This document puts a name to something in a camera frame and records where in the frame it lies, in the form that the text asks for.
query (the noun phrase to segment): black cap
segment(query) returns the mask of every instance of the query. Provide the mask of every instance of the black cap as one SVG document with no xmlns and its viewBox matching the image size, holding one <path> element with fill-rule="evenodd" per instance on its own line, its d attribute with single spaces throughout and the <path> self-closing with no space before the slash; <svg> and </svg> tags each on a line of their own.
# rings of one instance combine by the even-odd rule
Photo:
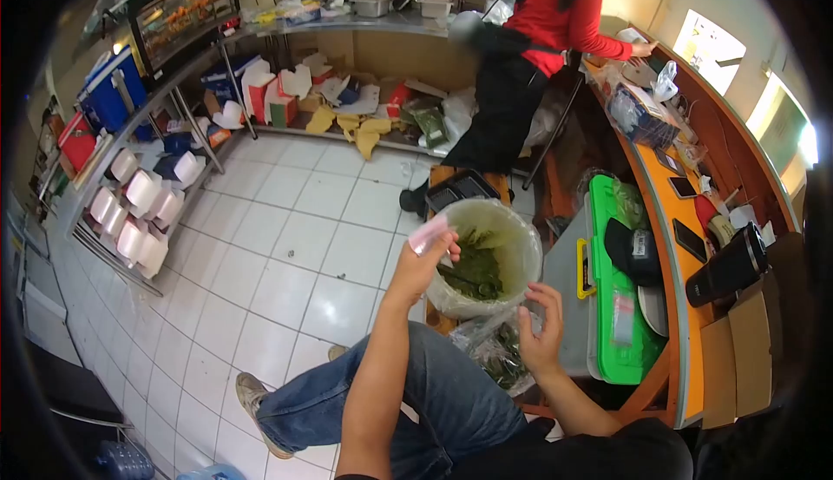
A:
<svg viewBox="0 0 833 480">
<path fill-rule="evenodd" d="M 640 287 L 662 284 L 660 255 L 654 234 L 645 229 L 630 230 L 612 217 L 605 230 L 605 250 L 613 265 Z"/>
</svg>

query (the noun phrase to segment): hand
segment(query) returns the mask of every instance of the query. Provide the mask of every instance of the hand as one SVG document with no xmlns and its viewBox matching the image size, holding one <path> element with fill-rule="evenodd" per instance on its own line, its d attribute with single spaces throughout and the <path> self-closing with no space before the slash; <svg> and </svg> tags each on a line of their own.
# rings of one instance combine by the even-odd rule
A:
<svg viewBox="0 0 833 480">
<path fill-rule="evenodd" d="M 547 318 L 541 333 L 532 333 L 532 318 L 529 310 L 518 306 L 518 328 L 521 339 L 521 360 L 532 373 L 533 377 L 546 375 L 550 372 L 560 372 L 558 363 L 558 348 L 561 346 L 561 334 L 564 328 L 564 317 L 561 312 L 561 294 L 544 283 L 528 283 L 531 291 L 526 298 L 537 302 L 546 311 Z"/>
<path fill-rule="evenodd" d="M 452 262 L 460 261 L 460 247 L 456 243 L 459 238 L 457 233 L 448 231 L 439 236 L 422 256 L 417 256 L 406 240 L 385 298 L 396 298 L 398 302 L 407 303 L 408 308 L 416 304 L 431 283 L 436 266 L 446 251 L 451 254 Z"/>
<path fill-rule="evenodd" d="M 650 57 L 657 44 L 659 44 L 659 41 L 654 41 L 653 43 L 633 43 L 630 45 L 632 48 L 630 57 Z"/>
</svg>

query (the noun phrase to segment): wooden stool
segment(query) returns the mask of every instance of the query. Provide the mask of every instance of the wooden stool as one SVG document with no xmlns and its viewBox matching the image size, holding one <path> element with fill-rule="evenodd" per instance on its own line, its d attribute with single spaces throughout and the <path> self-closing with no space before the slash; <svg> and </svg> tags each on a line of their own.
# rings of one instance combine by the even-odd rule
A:
<svg viewBox="0 0 833 480">
<path fill-rule="evenodd" d="M 428 186 L 433 187 L 437 183 L 441 183 L 443 180 L 451 178 L 457 171 L 462 171 L 462 169 L 452 168 L 446 165 L 432 166 L 431 177 L 428 179 Z M 503 202 L 504 205 L 510 206 L 512 203 L 509 201 L 509 183 L 506 175 L 486 173 L 483 177 L 486 182 L 490 183 L 497 190 L 497 192 L 501 194 L 501 202 Z M 434 213 L 429 211 L 428 218 L 430 219 L 433 216 Z M 447 336 L 459 322 L 456 319 L 449 319 L 442 315 L 436 308 L 434 308 L 431 301 L 426 301 L 425 323 L 429 327 L 440 332 L 442 335 Z"/>
</svg>

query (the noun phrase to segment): display case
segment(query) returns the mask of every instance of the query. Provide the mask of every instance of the display case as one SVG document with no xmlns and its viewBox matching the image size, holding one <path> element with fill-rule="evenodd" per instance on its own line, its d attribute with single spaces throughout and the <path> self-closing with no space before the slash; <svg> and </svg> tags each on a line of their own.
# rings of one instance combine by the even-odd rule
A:
<svg viewBox="0 0 833 480">
<path fill-rule="evenodd" d="M 238 15 L 239 0 L 127 0 L 137 64 L 149 86 L 164 80 L 219 37 Z"/>
</svg>

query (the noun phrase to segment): green plastic container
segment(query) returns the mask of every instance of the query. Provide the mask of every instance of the green plastic container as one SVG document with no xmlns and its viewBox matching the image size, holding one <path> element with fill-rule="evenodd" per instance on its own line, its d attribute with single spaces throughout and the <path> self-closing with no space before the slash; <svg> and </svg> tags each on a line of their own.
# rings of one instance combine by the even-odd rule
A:
<svg viewBox="0 0 833 480">
<path fill-rule="evenodd" d="M 611 384 L 639 384 L 660 356 L 667 339 L 648 327 L 642 317 L 636 285 L 622 271 L 613 266 L 605 250 L 607 221 L 618 216 L 617 200 L 613 194 L 613 180 L 603 174 L 590 181 L 590 204 L 593 215 L 592 251 L 593 277 L 597 286 L 599 373 Z M 630 346 L 614 342 L 614 289 L 630 293 L 634 301 L 633 337 Z"/>
</svg>

